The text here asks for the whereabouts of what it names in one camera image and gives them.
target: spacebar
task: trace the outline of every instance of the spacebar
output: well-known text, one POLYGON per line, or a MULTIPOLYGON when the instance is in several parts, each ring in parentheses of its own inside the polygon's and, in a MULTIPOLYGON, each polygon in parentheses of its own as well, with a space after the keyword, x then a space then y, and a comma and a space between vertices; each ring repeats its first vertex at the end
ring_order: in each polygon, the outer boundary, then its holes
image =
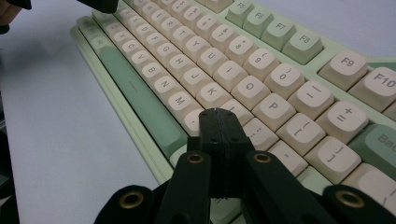
POLYGON ((187 144, 187 134, 117 49, 103 48, 98 56, 168 159, 187 144))

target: green modifier key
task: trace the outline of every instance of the green modifier key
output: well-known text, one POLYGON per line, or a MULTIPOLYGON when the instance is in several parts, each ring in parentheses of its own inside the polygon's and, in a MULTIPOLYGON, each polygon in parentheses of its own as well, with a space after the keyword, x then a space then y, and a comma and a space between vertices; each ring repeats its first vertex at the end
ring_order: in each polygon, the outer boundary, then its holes
POLYGON ((396 131, 382 124, 373 124, 348 144, 363 161, 372 164, 396 180, 396 131))

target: white table surface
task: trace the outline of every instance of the white table surface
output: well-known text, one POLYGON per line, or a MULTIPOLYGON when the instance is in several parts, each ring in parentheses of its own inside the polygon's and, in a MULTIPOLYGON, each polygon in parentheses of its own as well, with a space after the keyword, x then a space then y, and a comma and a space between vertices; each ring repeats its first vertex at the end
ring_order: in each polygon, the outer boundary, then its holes
MULTIPOLYGON (((365 55, 396 55, 394 0, 260 2, 365 55)), ((93 223, 117 189, 158 185, 69 34, 90 13, 76 0, 33 1, 0 35, 21 223, 93 223)))

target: mechanical keyboard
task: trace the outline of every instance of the mechanical keyboard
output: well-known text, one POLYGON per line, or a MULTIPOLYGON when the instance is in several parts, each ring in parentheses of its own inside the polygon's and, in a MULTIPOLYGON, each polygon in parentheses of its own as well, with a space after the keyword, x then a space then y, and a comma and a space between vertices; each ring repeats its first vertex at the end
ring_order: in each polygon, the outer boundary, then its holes
MULTIPOLYGON (((124 0, 71 35, 159 183, 198 114, 221 107, 307 189, 349 185, 396 215, 396 58, 374 62, 249 0, 124 0)), ((239 215, 239 200, 212 200, 213 223, 239 215)))

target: screw hole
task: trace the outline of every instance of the screw hole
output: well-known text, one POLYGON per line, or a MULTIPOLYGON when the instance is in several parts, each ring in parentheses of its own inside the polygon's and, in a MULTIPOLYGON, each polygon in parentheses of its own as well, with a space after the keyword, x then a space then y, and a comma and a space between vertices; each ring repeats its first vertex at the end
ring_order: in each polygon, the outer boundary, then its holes
POLYGON ((267 156, 265 154, 262 154, 262 153, 255 154, 253 158, 254 158, 255 161, 261 162, 261 163, 268 163, 268 162, 271 161, 271 157, 269 157, 269 156, 267 156))
POLYGON ((349 207, 364 207, 364 200, 359 195, 347 190, 339 190, 335 192, 335 198, 337 198, 338 201, 349 207))
POLYGON ((120 197, 120 206, 125 209, 136 208, 143 202, 144 196, 142 192, 132 190, 124 193, 120 197))
POLYGON ((200 163, 204 160, 204 157, 199 154, 191 154, 187 157, 190 163, 200 163))

